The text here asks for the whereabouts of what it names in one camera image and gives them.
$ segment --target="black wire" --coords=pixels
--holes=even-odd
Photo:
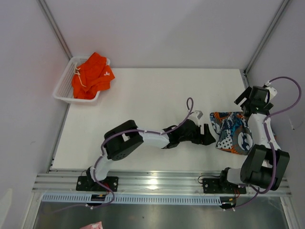
[[[84,170],[84,171],[81,172],[81,176],[82,176],[82,173],[85,172],[85,171],[87,171],[87,170]]]
[[[203,184],[203,183],[199,182],[199,178],[204,177],[204,176],[208,176],[208,177],[215,177],[215,178],[220,178],[220,176],[213,176],[213,175],[201,175],[201,176],[199,176],[199,177],[198,177],[198,179],[197,179],[197,181],[198,181],[198,183],[199,183],[199,184]]]

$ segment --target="red object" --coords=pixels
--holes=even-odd
[[[78,66],[72,79],[73,96],[76,99],[93,99],[98,91],[108,90],[115,77],[107,58],[94,53]]]
[[[93,223],[81,229],[103,229],[102,222]]]
[[[110,188],[107,183],[103,183],[103,185],[105,185],[106,187]]]
[[[240,192],[238,191],[238,189],[234,189],[234,193],[235,193],[235,198],[239,198],[240,196]]]

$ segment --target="white plastic basket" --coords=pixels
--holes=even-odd
[[[85,63],[88,58],[89,56],[76,56],[71,58],[54,89],[53,97],[55,99],[63,100],[69,104],[94,104],[100,92],[97,92],[93,99],[75,99],[73,97],[72,78],[74,76],[74,68]]]

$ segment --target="white table surface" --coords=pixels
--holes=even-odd
[[[95,106],[71,104],[52,169],[87,169],[101,154],[104,134],[133,119],[139,127],[161,130],[187,115],[186,99],[194,99],[202,122],[211,112],[240,111],[234,100],[244,91],[238,69],[113,69],[111,89],[100,93]],[[173,149],[141,145],[112,164],[113,170],[218,171],[241,167],[245,156],[215,148],[180,143]]]

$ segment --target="metal frame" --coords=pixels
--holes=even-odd
[[[104,192],[76,191],[79,171],[57,171],[48,174],[38,174],[33,192],[45,193],[86,193],[104,194]],[[199,176],[215,176],[220,172],[162,172],[162,171],[110,171],[109,176],[119,177],[117,194],[126,195],[176,195],[176,196],[218,196],[231,197],[233,194],[205,194],[202,184],[198,183]],[[256,192],[246,188],[247,193],[241,196],[252,197]],[[283,178],[276,191],[268,192],[264,197],[291,197],[291,191],[286,178]]]
[[[30,207],[21,228],[32,229],[34,227],[42,197],[42,193],[32,193]]]
[[[108,203],[112,200],[112,195],[106,195],[105,200],[92,200],[92,194],[70,194],[70,193],[46,193],[43,195],[42,202],[63,202],[63,203]],[[128,195],[117,194],[113,204],[145,204],[145,205],[222,205],[220,197],[205,196],[160,196],[160,195]]]
[[[56,21],[48,7],[48,4],[46,3],[45,0],[37,0],[37,3],[40,6],[40,9],[43,12],[44,16],[46,17],[46,19],[49,23],[49,26],[51,27],[52,31],[54,32],[55,37],[57,38],[58,42],[60,43],[62,50],[64,51],[64,53],[66,54],[68,59],[71,59],[72,54],[70,52],[70,49],[69,49],[65,39],[63,38],[58,25],[56,24]]]
[[[251,70],[252,66],[254,65],[255,61],[259,57],[260,53],[262,52],[262,50],[264,49],[264,47],[266,46],[266,44],[270,40],[270,38],[271,38],[272,34],[274,33],[277,25],[280,23],[281,18],[283,17],[284,13],[288,9],[291,1],[292,0],[283,0],[282,1],[282,4],[280,5],[277,12],[275,13],[270,25],[268,26],[267,31],[265,32],[263,38],[259,42],[259,44],[258,44],[254,54],[252,55],[249,63],[247,64],[246,69],[244,71],[245,75],[248,75],[248,73]]]
[[[61,134],[62,134],[63,128],[65,126],[65,122],[66,122],[66,119],[67,119],[67,116],[68,116],[69,108],[70,108],[70,104],[67,105],[66,110],[65,110],[64,115],[63,115],[63,118],[61,120],[61,125],[59,127],[58,132],[57,132],[56,140],[54,142],[54,146],[52,148],[52,152],[51,152],[51,155],[49,157],[48,168],[47,168],[46,173],[48,173],[50,171],[50,168],[52,166],[53,160],[55,158],[57,147],[58,147],[59,141],[61,139]]]
[[[296,216],[295,208],[292,203],[292,198],[281,197],[286,220],[290,229],[300,229],[298,217]]]
[[[242,80],[243,80],[243,83],[244,83],[244,88],[249,87],[250,84],[249,84],[248,77],[247,77],[246,74],[244,73],[245,71],[243,71],[243,70],[239,70],[239,71],[240,71],[240,75],[242,76]]]

